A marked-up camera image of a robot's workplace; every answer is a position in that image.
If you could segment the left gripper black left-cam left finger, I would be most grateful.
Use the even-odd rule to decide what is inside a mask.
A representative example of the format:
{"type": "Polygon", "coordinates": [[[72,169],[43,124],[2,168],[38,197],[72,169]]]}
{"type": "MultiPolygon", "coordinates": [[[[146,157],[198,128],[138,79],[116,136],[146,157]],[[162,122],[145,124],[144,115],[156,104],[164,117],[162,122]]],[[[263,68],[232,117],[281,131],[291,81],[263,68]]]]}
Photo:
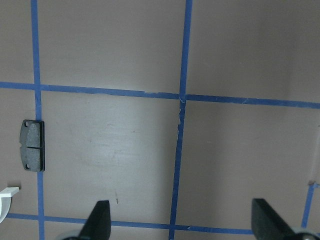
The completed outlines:
{"type": "Polygon", "coordinates": [[[108,240],[111,236],[111,211],[108,200],[98,201],[78,238],[80,240],[108,240]]]}

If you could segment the left gripper black left-cam right finger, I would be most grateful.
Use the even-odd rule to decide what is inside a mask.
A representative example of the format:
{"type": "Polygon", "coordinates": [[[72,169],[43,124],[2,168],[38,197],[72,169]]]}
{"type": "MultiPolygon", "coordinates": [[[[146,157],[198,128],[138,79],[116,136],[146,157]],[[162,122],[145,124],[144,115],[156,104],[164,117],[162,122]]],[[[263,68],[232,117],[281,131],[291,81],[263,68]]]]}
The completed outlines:
{"type": "Polygon", "coordinates": [[[251,201],[251,230],[257,240],[286,240],[296,235],[263,198],[251,201]]]}

